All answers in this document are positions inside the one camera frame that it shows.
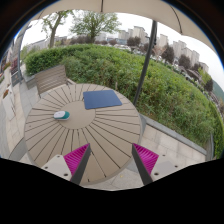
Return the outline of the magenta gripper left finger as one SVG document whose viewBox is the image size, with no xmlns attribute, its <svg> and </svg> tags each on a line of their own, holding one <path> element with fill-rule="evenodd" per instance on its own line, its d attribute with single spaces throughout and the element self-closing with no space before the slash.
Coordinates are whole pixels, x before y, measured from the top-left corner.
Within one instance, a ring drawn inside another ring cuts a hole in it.
<svg viewBox="0 0 224 224">
<path fill-rule="evenodd" d="M 85 144 L 65 156 L 54 156 L 42 166 L 42 169 L 79 185 L 89 160 L 90 153 L 90 144 Z"/>
</svg>

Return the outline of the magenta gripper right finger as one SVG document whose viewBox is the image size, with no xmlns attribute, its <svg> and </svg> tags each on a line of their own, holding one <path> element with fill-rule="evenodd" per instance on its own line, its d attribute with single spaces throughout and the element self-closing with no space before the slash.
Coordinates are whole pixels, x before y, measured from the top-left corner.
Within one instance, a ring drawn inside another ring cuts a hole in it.
<svg viewBox="0 0 224 224">
<path fill-rule="evenodd" d="M 178 170 L 178 165 L 143 146 L 133 143 L 132 156 L 139 171 L 143 185 L 170 175 Z"/>
</svg>

